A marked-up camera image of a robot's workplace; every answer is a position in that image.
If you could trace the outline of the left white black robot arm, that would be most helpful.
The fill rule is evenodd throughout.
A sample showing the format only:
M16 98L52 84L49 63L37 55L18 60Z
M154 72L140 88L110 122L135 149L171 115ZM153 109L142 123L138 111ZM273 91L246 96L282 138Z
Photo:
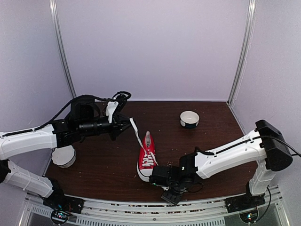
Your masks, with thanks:
M56 114L39 127L0 134L0 181L38 194L54 210L69 207L67 197L55 179L40 177L12 161L10 157L42 149L71 148L86 137L108 134L111 140L130 127L130 118L120 112L131 93L117 92L112 98L81 95L60 111L71 108L64 119Z

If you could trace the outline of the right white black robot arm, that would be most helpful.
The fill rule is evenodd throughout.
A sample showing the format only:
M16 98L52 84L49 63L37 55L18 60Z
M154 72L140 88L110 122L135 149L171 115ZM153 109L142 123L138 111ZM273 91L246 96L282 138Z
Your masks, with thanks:
M162 199L177 204L194 185L222 171L256 161L257 169L246 185L241 204L250 208L263 197L276 172L288 168L293 157L280 130L266 120L256 122L256 128L245 136L220 147L202 151L195 147L182 156L179 166L156 166L149 182L162 187Z

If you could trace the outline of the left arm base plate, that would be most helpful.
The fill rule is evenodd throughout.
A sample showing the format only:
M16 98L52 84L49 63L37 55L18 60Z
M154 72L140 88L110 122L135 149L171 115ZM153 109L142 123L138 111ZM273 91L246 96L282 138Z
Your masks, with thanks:
M59 198L42 197L42 200L45 206L48 206L53 210L59 210L66 213L80 214L84 206L83 199L71 196L65 196L62 200Z

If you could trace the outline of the white scalloped bowl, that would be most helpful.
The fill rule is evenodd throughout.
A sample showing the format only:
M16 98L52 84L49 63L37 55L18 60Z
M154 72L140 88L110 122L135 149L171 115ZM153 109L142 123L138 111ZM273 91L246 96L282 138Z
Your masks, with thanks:
M52 152L51 160L53 164L60 168L68 168L72 166L76 160L76 151L72 145L56 148Z

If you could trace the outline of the red canvas sneaker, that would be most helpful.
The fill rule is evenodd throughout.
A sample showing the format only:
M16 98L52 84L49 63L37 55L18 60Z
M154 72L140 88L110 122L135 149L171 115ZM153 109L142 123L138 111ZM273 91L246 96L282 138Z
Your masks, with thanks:
M144 182L149 182L155 166L158 166L156 160L155 143L151 133L146 131L136 166L139 178Z

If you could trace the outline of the white shoelace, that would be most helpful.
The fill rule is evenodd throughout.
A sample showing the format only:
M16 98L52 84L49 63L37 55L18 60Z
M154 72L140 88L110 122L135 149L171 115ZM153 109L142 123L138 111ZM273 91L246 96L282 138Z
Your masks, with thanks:
M134 129L138 144L140 146L138 169L139 170L153 169L155 166L158 166L153 137L149 131L146 131L144 138L140 139L138 134L138 127L134 122L133 118L130 118L130 123Z

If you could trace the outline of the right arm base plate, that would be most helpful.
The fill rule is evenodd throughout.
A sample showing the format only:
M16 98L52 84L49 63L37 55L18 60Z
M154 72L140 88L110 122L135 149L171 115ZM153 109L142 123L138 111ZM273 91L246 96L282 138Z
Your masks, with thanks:
M225 199L228 213L243 211L265 204L264 196L249 196L247 194Z

